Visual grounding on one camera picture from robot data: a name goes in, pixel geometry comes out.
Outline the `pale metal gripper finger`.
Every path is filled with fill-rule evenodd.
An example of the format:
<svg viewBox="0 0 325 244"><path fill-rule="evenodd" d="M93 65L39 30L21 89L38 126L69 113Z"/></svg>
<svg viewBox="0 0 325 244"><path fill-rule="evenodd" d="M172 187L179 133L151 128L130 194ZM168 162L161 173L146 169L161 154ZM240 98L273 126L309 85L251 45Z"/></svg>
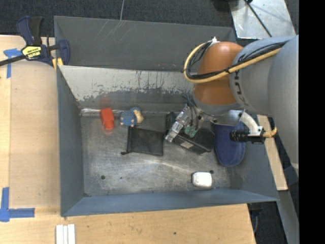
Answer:
<svg viewBox="0 0 325 244"><path fill-rule="evenodd" d="M167 141L173 141L175 137L179 134L179 132L182 130L182 125L175 125L172 126L167 133L165 140Z"/></svg>
<svg viewBox="0 0 325 244"><path fill-rule="evenodd" d="M175 120L175 129L180 132L182 128L190 124L190 107L185 106Z"/></svg>

